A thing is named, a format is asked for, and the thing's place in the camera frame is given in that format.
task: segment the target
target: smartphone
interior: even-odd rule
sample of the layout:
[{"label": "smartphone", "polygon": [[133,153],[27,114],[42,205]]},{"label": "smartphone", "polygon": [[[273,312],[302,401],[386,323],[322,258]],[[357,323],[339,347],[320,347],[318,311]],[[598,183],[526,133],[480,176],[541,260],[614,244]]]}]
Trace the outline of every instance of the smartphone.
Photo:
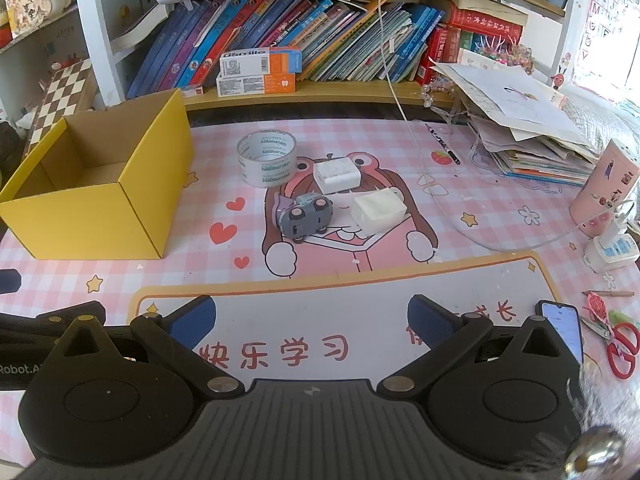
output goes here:
[{"label": "smartphone", "polygon": [[582,333],[578,310],[573,305],[543,300],[536,304],[536,314],[549,320],[564,344],[582,364]]}]

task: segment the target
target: stack of papers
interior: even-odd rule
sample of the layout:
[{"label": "stack of papers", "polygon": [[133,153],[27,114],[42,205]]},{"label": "stack of papers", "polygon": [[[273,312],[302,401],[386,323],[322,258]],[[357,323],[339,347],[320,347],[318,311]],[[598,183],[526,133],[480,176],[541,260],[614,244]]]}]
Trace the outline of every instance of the stack of papers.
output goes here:
[{"label": "stack of papers", "polygon": [[498,168],[522,176],[583,186],[598,154],[559,107],[563,96],[527,75],[462,51],[462,63],[436,63],[488,119],[470,116],[469,125]]}]

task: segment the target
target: pencil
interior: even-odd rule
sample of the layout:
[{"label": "pencil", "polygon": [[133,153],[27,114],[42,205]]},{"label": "pencil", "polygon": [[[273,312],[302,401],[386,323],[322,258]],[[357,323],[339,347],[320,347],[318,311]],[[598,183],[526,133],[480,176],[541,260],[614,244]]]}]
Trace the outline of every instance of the pencil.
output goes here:
[{"label": "pencil", "polygon": [[631,298],[635,296],[632,290],[584,290],[582,293],[587,296],[590,292],[595,292],[599,296],[609,296],[610,298]]},{"label": "pencil", "polygon": [[457,164],[460,165],[460,159],[456,157],[456,154],[453,153],[449,147],[446,145],[446,143],[444,142],[444,140],[442,140],[440,138],[440,136],[435,132],[435,130],[433,128],[431,128],[428,124],[427,124],[427,128],[429,129],[431,135],[433,136],[434,139],[436,139],[438,141],[438,144],[440,146],[442,146],[442,149],[449,153],[449,156],[453,159],[453,161]]}]

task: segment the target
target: red scissors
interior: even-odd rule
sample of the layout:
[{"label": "red scissors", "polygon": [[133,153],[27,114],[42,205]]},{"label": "red scissors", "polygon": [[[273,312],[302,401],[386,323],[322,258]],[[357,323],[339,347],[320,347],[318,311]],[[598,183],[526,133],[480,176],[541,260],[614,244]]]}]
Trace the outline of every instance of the red scissors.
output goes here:
[{"label": "red scissors", "polygon": [[[580,316],[582,322],[591,328],[596,334],[603,338],[607,342],[607,359],[609,360],[609,366],[611,371],[619,379],[628,379],[636,370],[636,356],[640,351],[640,332],[631,323],[619,323],[613,329],[605,326],[599,320],[592,322],[589,319]],[[621,331],[621,328],[631,330],[636,336],[636,344],[633,345]],[[626,373],[622,373],[616,364],[614,355],[624,359],[629,363],[629,370]]]}]

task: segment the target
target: gray toy car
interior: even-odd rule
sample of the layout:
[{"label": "gray toy car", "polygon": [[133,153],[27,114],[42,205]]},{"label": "gray toy car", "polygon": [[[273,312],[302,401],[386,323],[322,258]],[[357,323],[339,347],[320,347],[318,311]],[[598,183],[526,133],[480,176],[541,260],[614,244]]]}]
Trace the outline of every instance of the gray toy car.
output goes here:
[{"label": "gray toy car", "polygon": [[309,235],[323,234],[333,215],[334,203],[319,193],[305,193],[295,200],[278,194],[271,220],[284,237],[301,243]]}]

